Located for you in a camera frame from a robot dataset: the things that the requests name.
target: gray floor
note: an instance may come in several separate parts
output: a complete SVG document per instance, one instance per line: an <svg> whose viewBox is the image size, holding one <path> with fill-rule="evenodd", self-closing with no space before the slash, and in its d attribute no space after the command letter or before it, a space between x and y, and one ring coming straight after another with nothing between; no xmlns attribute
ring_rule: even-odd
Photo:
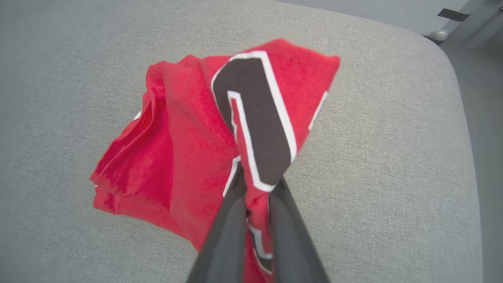
<svg viewBox="0 0 503 283"><path fill-rule="evenodd" d="M485 283L503 282L503 15L494 4L476 10L441 44L456 72L470 131Z"/></svg>

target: red cloth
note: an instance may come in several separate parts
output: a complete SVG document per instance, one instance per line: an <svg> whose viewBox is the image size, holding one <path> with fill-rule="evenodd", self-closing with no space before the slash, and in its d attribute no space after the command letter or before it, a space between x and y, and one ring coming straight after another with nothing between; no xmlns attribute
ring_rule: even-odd
<svg viewBox="0 0 503 283"><path fill-rule="evenodd" d="M338 67L338 57L285 40L150 66L141 116L91 176L94 207L168 229L199 251L240 156L250 210L244 281L272 282L267 190L306 140Z"/></svg>

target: red fabric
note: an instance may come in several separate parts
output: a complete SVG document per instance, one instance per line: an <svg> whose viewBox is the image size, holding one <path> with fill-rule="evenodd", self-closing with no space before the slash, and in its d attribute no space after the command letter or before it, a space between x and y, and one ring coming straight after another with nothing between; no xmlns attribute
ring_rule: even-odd
<svg viewBox="0 0 503 283"><path fill-rule="evenodd" d="M298 151L339 67L339 58L285 40L245 52L252 50L267 52ZM241 155L248 187L248 223L262 231L264 251L272 253L268 193L254 187L243 129L237 127L235 139L211 90L212 78L229 59L189 55L176 64L163 61L149 67L140 118L112 142L91 176L97 185L95 208L168 229L190 240L199 251L223 201L232 159ZM240 125L236 101L231 103L234 122ZM244 281L273 281L259 266L249 232Z"/></svg>

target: gray table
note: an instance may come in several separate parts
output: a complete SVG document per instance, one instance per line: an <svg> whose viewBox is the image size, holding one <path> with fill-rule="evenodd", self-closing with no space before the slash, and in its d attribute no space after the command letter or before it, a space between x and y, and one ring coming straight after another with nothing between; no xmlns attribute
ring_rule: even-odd
<svg viewBox="0 0 503 283"><path fill-rule="evenodd" d="M278 2L0 4L0 281L183 282L191 245L92 208L97 161L150 64L268 40L342 58L286 179L333 282L481 282L470 140L452 67L393 26Z"/></svg>

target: crumpled red cloth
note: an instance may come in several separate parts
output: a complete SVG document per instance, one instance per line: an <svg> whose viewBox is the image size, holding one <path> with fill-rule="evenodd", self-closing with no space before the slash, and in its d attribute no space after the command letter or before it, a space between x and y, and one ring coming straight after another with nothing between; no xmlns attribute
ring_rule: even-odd
<svg viewBox="0 0 503 283"><path fill-rule="evenodd" d="M141 115L91 176L94 207L168 229L199 251L241 161L250 211L244 282L272 282L268 195L304 144L339 63L278 39L234 56L150 66Z"/></svg>

